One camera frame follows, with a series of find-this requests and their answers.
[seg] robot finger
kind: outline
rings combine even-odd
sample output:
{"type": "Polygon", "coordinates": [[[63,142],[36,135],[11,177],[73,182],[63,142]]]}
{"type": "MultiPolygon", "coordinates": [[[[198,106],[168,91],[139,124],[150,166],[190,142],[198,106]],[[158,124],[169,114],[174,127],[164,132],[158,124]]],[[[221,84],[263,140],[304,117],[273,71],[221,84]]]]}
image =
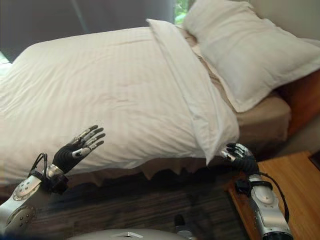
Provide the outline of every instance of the robot finger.
{"type": "Polygon", "coordinates": [[[94,135],[102,132],[104,130],[103,127],[100,127],[98,129],[95,129],[93,131],[90,131],[89,133],[87,133],[84,137],[83,137],[83,141],[87,142],[90,138],[92,138],[94,135]]]}
{"type": "Polygon", "coordinates": [[[224,148],[221,152],[220,152],[220,154],[222,155],[222,157],[224,157],[224,158],[226,158],[226,159],[228,159],[228,160],[230,160],[230,161],[234,161],[235,159],[236,159],[236,157],[234,156],[234,154],[232,153],[230,153],[228,150],[227,150],[227,148],[224,148]]]}
{"type": "Polygon", "coordinates": [[[81,134],[79,134],[78,136],[74,137],[69,144],[76,144],[79,143],[81,141],[82,138],[84,138],[88,133],[90,133],[92,130],[95,130],[98,128],[98,125],[93,125],[89,128],[87,128],[85,131],[83,131],[81,134]]]}
{"type": "Polygon", "coordinates": [[[98,136],[92,137],[89,141],[87,141],[87,142],[84,144],[84,147],[87,147],[87,146],[92,145],[95,141],[103,138],[105,135],[106,135],[105,133],[102,133],[102,134],[100,134],[100,135],[98,135],[98,136]]]}
{"type": "Polygon", "coordinates": [[[251,151],[247,147],[245,147],[244,145],[242,145],[240,143],[236,144],[236,148],[238,151],[241,151],[244,155],[247,155],[247,156],[252,155],[251,151]]]}
{"type": "Polygon", "coordinates": [[[100,145],[104,144],[104,141],[99,141],[97,143],[93,143],[90,146],[88,146],[88,148],[91,149],[91,151],[95,150],[97,147],[99,147],[100,145]]]}
{"type": "Polygon", "coordinates": [[[234,155],[235,157],[243,157],[243,153],[242,151],[240,151],[239,149],[235,148],[231,148],[231,147],[227,147],[226,150],[231,153],[232,155],[234,155]]]}

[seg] wooden nightstand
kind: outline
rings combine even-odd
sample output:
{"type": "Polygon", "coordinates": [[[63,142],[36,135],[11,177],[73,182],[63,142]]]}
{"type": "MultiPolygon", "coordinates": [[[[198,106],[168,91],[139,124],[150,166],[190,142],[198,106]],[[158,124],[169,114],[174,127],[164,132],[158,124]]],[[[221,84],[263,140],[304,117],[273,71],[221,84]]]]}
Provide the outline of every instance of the wooden nightstand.
{"type": "MultiPolygon", "coordinates": [[[[310,155],[304,151],[258,163],[260,171],[273,177],[285,195],[290,212],[289,227],[295,240],[320,239],[320,171],[308,159],[310,155]]],[[[243,177],[243,174],[234,177],[227,185],[227,191],[250,239],[260,240],[249,200],[235,190],[235,181],[243,177]]],[[[274,184],[273,190],[284,213],[281,196],[274,184]]]]}

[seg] white pillow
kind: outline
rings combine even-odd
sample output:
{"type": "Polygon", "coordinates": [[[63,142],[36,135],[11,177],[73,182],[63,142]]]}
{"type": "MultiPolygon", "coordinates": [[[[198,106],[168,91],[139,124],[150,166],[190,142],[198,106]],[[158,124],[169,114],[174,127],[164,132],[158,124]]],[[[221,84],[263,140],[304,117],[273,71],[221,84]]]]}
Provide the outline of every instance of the white pillow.
{"type": "Polygon", "coordinates": [[[273,89],[320,69],[318,47],[258,18],[251,8],[247,2],[198,0],[183,23],[239,113],[273,89]]]}

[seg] black glove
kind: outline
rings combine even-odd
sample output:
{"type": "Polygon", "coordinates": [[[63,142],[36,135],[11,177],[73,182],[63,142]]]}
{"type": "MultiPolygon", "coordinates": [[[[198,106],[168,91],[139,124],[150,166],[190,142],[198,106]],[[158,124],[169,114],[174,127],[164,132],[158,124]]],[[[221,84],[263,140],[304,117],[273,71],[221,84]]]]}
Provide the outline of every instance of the black glove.
{"type": "Polygon", "coordinates": [[[97,143],[96,141],[103,138],[106,135],[105,133],[95,136],[103,130],[102,127],[98,128],[98,125],[88,128],[79,136],[76,136],[70,143],[60,148],[54,155],[52,164],[66,174],[88,156],[89,153],[104,143],[104,141],[97,143]]]}

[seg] gray curtain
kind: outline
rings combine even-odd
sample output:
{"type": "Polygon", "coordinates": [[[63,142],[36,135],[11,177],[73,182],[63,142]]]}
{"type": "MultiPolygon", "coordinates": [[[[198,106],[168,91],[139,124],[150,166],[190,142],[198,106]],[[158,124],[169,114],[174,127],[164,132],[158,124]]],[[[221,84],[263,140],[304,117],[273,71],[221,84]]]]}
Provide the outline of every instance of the gray curtain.
{"type": "Polygon", "coordinates": [[[175,0],[1,0],[0,51],[13,62],[28,46],[69,36],[174,21],[175,0]]]}

